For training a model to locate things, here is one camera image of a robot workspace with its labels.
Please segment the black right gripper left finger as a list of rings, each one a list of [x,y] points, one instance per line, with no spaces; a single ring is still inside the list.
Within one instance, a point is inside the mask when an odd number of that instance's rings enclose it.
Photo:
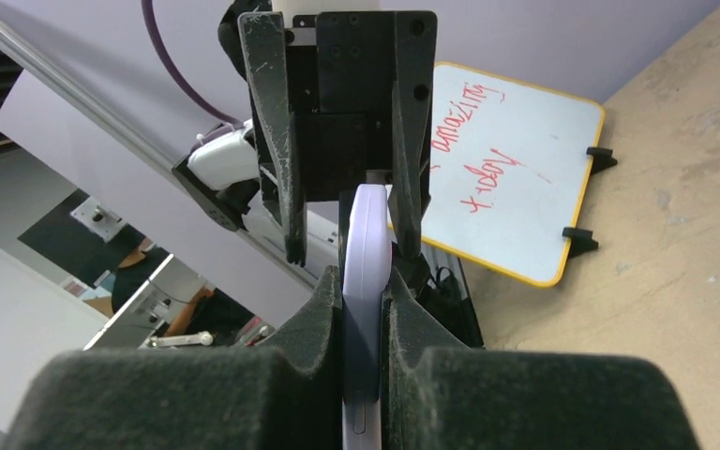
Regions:
[[[253,347],[91,350],[33,380],[6,449],[338,449],[340,273]]]

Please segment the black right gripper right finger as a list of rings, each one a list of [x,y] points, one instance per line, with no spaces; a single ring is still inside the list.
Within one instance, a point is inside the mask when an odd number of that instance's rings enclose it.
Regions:
[[[635,357],[474,349],[393,273],[384,293],[386,449],[696,449],[664,372]]]

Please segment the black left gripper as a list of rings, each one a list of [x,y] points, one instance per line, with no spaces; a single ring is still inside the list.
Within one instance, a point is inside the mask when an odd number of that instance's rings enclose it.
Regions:
[[[399,251],[420,254],[436,26],[425,10],[296,15],[287,73],[283,14],[239,17],[262,201],[288,263],[306,262],[305,203],[335,201],[363,183],[392,182]]]

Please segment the lavender phone case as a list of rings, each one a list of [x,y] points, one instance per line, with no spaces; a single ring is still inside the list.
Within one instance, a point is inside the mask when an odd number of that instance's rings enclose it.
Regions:
[[[342,447],[380,449],[382,297],[391,275],[387,190],[363,184],[350,213],[342,286]]]

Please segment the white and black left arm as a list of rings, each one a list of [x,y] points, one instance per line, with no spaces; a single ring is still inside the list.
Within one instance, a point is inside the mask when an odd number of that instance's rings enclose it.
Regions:
[[[312,202],[344,201],[373,176],[391,187],[402,257],[420,255],[428,208],[438,17],[375,1],[235,1],[217,28],[247,83],[250,116],[224,120],[173,167],[223,228],[259,196],[289,263],[307,258]]]

